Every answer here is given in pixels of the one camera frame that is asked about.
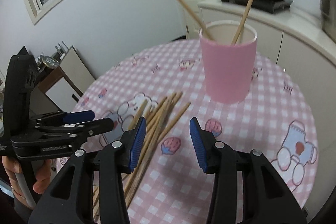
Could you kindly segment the left hand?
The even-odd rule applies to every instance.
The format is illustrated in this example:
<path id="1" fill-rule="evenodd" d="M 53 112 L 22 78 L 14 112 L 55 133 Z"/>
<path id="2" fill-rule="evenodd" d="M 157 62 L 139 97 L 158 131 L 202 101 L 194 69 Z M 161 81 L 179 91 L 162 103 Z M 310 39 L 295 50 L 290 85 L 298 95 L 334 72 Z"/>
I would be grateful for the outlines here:
<path id="1" fill-rule="evenodd" d="M 47 159 L 44 160 L 43 165 L 37 170 L 35 177 L 36 182 L 33 185 L 33 190 L 37 194 L 43 194 L 44 191 L 50 184 L 51 181 L 51 163 L 52 160 Z M 23 205 L 32 209 L 33 207 L 27 203 L 27 198 L 25 197 L 24 193 L 22 192 L 19 183 L 16 178 L 16 174 L 22 173 L 22 167 L 15 159 L 9 158 L 7 156 L 2 157 L 2 164 L 5 168 L 5 171 L 9 177 L 10 184 L 12 187 L 12 192 L 14 196 L 21 202 Z"/>

